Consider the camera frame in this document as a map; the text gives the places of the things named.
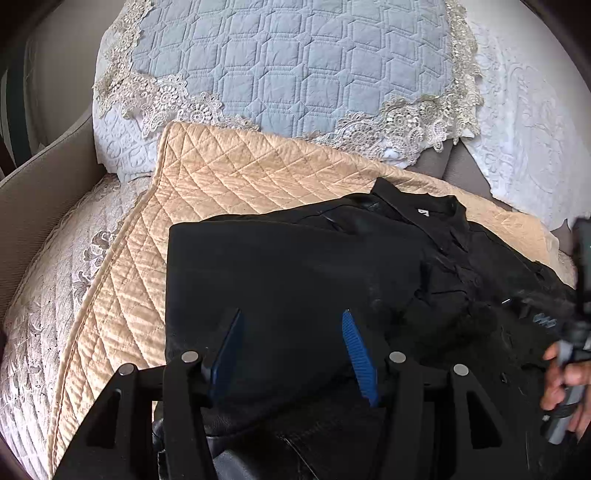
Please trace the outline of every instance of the gray fabric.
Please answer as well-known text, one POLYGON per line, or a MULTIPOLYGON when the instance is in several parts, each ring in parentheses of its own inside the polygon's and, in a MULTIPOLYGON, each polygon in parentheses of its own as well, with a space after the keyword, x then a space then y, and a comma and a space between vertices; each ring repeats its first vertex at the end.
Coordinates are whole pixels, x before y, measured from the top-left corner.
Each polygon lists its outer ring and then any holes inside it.
POLYGON ((441 180, 447 168, 452 147, 453 140, 446 140, 443 143, 443 151, 441 153, 437 153, 432 148, 424 150, 417 162, 407 167, 407 170, 416 171, 441 180))
POLYGON ((444 0, 158 0, 133 67, 180 73, 225 114, 296 137, 387 95, 438 95, 452 79, 444 0))
POLYGON ((506 203, 493 198, 491 186, 462 142, 452 148, 443 180, 462 190, 486 198, 505 210, 513 209, 506 203))
POLYGON ((554 235, 560 242, 560 251, 567 255, 573 254, 573 233, 570 231, 569 224, 565 220, 560 228, 552 230, 554 235))
POLYGON ((96 161, 89 108, 60 138, 0 182, 0 320, 51 229, 104 174, 96 161))

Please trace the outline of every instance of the human hand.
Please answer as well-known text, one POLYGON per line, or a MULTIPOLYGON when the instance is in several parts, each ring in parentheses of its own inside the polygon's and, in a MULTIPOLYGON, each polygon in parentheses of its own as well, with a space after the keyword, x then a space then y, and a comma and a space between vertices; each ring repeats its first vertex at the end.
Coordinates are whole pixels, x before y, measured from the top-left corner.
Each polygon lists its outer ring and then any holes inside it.
MULTIPOLYGON (((544 396, 540 401, 543 410, 554 410, 564 400, 563 385, 591 385, 591 362, 567 365, 564 371, 558 367, 558 344, 554 343, 544 353, 544 360, 553 360, 546 371, 544 396)), ((569 431, 575 432, 580 440, 591 422, 591 388, 587 388, 585 397, 579 403, 569 423, 569 431)))

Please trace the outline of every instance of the black clothing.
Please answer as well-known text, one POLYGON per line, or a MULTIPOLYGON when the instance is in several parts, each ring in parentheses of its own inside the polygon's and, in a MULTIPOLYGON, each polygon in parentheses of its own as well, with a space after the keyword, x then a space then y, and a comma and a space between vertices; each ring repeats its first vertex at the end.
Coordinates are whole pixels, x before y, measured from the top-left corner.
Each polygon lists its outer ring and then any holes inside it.
POLYGON ((365 312, 392 350, 419 363, 466 364, 533 478, 555 468, 538 461, 547 447, 538 402, 541 356, 556 336, 499 306, 518 290, 565 300, 573 291, 468 222, 455 197, 405 194, 378 179, 370 194, 174 225, 167 271, 168 360, 206 346, 225 308, 246 317, 228 396, 203 410, 221 478, 230 469, 228 478, 264 479, 265 468, 285 479, 366 475, 384 413, 359 395, 345 309, 365 312), (263 443, 267 452, 256 453, 263 443))

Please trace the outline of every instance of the light blue quilted pillowcase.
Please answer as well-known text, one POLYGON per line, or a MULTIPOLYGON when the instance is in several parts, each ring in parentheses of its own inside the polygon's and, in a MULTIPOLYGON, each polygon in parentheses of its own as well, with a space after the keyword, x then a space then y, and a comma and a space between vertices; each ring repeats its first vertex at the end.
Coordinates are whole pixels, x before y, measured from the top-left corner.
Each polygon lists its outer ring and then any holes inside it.
POLYGON ((120 109, 146 139, 180 119, 406 166, 478 133, 456 0, 128 0, 112 31, 95 120, 120 109))

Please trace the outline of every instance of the white lace bedding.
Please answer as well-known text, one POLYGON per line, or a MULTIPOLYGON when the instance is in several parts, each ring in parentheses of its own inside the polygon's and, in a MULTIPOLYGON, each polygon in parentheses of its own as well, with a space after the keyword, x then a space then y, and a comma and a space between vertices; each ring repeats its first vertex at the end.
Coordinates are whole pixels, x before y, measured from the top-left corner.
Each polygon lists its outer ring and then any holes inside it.
POLYGON ((47 432, 60 352, 122 220, 151 179, 106 175, 31 261, 4 319, 0 432, 34 480, 47 473, 47 432))
POLYGON ((540 72, 482 25, 470 22, 482 71, 480 136, 463 138, 492 195, 549 230, 591 213, 591 156, 540 72))

